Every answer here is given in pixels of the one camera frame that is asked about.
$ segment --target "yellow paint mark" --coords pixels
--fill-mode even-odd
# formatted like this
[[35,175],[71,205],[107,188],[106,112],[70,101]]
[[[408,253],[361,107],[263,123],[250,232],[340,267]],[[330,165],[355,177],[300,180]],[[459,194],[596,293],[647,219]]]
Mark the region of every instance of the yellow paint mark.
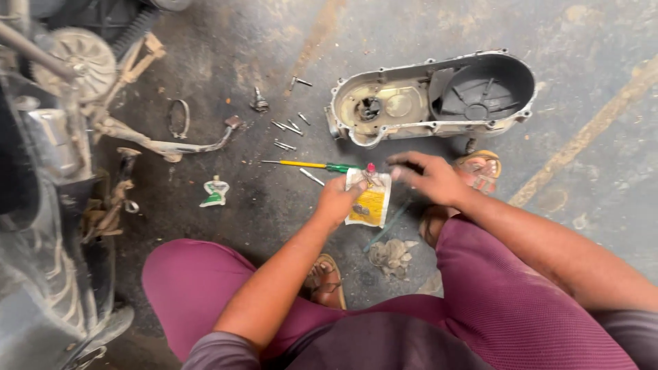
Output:
[[629,103],[640,98],[652,85],[658,84],[658,55],[633,71],[630,81],[517,191],[509,200],[509,204],[515,207],[526,205],[553,178],[555,173],[573,161],[580,151],[610,127],[610,124],[626,109]]

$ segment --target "aluminum engine cover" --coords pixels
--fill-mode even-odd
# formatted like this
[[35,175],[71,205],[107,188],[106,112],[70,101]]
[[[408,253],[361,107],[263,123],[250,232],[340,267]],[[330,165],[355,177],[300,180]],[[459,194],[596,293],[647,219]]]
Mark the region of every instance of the aluminum engine cover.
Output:
[[507,49],[339,79],[324,109],[336,139],[374,148],[419,136],[486,138],[532,116],[535,78]]

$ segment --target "leg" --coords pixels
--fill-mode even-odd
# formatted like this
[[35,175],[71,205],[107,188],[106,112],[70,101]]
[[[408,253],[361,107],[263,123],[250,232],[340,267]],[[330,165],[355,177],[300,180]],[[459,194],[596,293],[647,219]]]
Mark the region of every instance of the leg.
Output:
[[[179,239],[151,252],[142,285],[180,361],[210,333],[228,300],[254,271],[238,252],[211,242]],[[341,311],[296,299],[263,357],[278,356],[301,335],[342,316]]]
[[631,369],[619,345],[571,297],[464,217],[436,245],[448,329],[506,369]]

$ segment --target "concrete floor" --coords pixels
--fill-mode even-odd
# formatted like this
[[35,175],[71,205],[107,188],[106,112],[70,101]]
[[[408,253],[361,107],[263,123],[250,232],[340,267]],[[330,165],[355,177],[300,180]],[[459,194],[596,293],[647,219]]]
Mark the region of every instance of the concrete floor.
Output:
[[[142,215],[124,215],[117,238],[117,291],[136,308],[133,328],[109,345],[96,369],[178,369],[140,287],[148,253],[162,241],[198,238],[237,249],[262,263],[313,212],[317,186],[297,169],[260,165],[260,159],[382,163],[398,151],[460,154],[462,138],[382,142],[365,151],[334,141],[322,108],[339,77],[380,66],[444,59],[506,47],[524,59],[541,88],[534,116],[480,143],[497,152],[503,174],[495,196],[576,229],[613,250],[658,283],[657,0],[197,0],[155,28],[168,55],[124,97],[115,115],[155,140],[171,140],[170,99],[191,108],[190,143],[217,141],[223,120],[246,123],[222,150],[186,155],[170,164],[145,151],[130,197]],[[287,92],[293,74],[314,83]],[[253,86],[272,110],[248,108]],[[303,112],[313,123],[302,138],[269,125]],[[281,153],[275,138],[299,151]],[[105,147],[126,146],[106,140]],[[326,180],[333,174],[312,171]],[[224,207],[199,208],[201,188],[214,174],[231,185]],[[385,239],[420,240],[424,200],[401,186],[391,212],[417,201]],[[436,258],[412,249],[408,281],[386,279],[360,252],[378,232],[343,226],[325,250],[341,267],[347,304],[358,309],[401,294],[440,294],[431,286]]]

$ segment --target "right hand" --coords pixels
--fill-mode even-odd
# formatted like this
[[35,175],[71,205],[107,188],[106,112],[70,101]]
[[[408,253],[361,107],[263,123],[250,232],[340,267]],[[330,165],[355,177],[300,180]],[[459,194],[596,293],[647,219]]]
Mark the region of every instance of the right hand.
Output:
[[[442,157],[407,151],[392,155],[386,161],[395,165],[391,169],[393,180],[403,181],[436,204],[457,207],[472,190]],[[410,169],[410,164],[419,167],[422,174]]]

